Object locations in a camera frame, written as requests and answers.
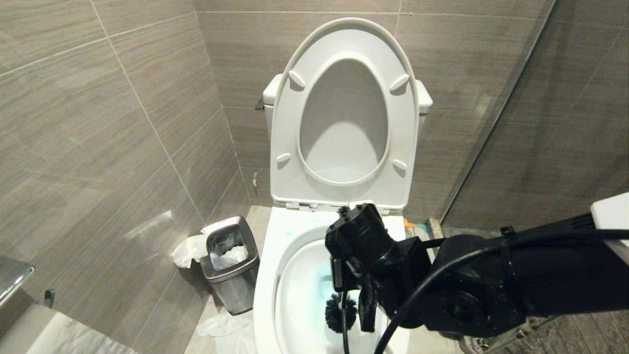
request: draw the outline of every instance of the black cable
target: black cable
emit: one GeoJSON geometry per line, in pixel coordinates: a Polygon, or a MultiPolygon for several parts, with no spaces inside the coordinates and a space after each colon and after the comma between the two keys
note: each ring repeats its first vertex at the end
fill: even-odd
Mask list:
{"type": "Polygon", "coordinates": [[[343,296],[341,298],[341,326],[343,328],[343,351],[345,354],[350,354],[350,345],[347,339],[347,278],[349,277],[345,276],[343,279],[343,292],[341,293],[343,296]]]}
{"type": "Polygon", "coordinates": [[[382,338],[378,341],[374,354],[383,354],[389,340],[393,336],[393,332],[398,328],[399,324],[404,321],[404,318],[410,312],[410,309],[415,305],[415,302],[426,292],[428,286],[441,274],[451,270],[457,266],[463,265],[469,261],[472,261],[485,254],[499,252],[504,243],[508,243],[511,248],[522,247],[533,243],[551,243],[557,241],[567,241],[575,239],[587,239],[587,240],[613,240],[613,239],[629,239],[629,231],[627,230],[574,230],[570,232],[563,232],[559,234],[549,234],[536,237],[526,237],[524,239],[505,239],[504,242],[496,244],[494,246],[481,248],[476,251],[470,252],[456,258],[443,266],[431,271],[431,273],[413,290],[413,293],[404,301],[402,306],[396,311],[396,315],[391,319],[391,323],[387,326],[387,329],[382,334],[382,338]]]}

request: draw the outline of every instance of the toilet tank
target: toilet tank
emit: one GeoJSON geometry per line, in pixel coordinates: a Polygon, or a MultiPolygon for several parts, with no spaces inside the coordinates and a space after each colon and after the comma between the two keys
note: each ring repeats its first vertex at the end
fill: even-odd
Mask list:
{"type": "MultiPolygon", "coordinates": [[[[269,133],[269,141],[271,141],[271,127],[273,122],[273,108],[275,106],[275,99],[277,96],[277,89],[279,88],[279,83],[282,81],[282,74],[277,74],[273,77],[273,80],[267,85],[267,87],[262,92],[262,102],[264,103],[264,118],[267,122],[267,132],[269,133]]],[[[430,111],[430,107],[433,104],[428,91],[424,87],[424,84],[419,81],[417,82],[417,99],[420,107],[420,115],[426,115],[430,111]]]]}
{"type": "Polygon", "coordinates": [[[262,102],[264,102],[264,118],[267,121],[267,132],[269,133],[269,141],[271,141],[271,126],[273,122],[273,106],[275,106],[275,97],[279,83],[282,81],[282,74],[277,74],[273,80],[267,85],[262,93],[262,102]]]}

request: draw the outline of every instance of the hinge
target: hinge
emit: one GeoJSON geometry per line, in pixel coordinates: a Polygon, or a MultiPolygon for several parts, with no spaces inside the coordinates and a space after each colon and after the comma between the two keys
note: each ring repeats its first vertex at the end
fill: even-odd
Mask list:
{"type": "Polygon", "coordinates": [[[286,203],[286,207],[290,209],[299,209],[303,212],[315,212],[319,209],[319,205],[317,203],[288,202],[286,203]]]}

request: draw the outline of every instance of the metal bracket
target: metal bracket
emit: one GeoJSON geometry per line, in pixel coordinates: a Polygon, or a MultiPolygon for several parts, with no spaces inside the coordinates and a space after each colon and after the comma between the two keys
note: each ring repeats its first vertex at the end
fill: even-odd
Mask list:
{"type": "Polygon", "coordinates": [[[264,111],[264,98],[263,97],[260,97],[260,100],[258,101],[258,103],[255,104],[254,108],[257,111],[264,111]]]}

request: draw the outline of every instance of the toilet lid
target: toilet lid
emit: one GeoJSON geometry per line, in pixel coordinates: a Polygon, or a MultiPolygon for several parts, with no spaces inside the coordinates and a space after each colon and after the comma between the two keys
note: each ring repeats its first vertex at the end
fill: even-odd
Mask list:
{"type": "Polygon", "coordinates": [[[380,25],[342,18],[317,30],[289,61],[277,92],[271,195],[279,203],[408,201],[420,124],[415,76],[380,25]]]}

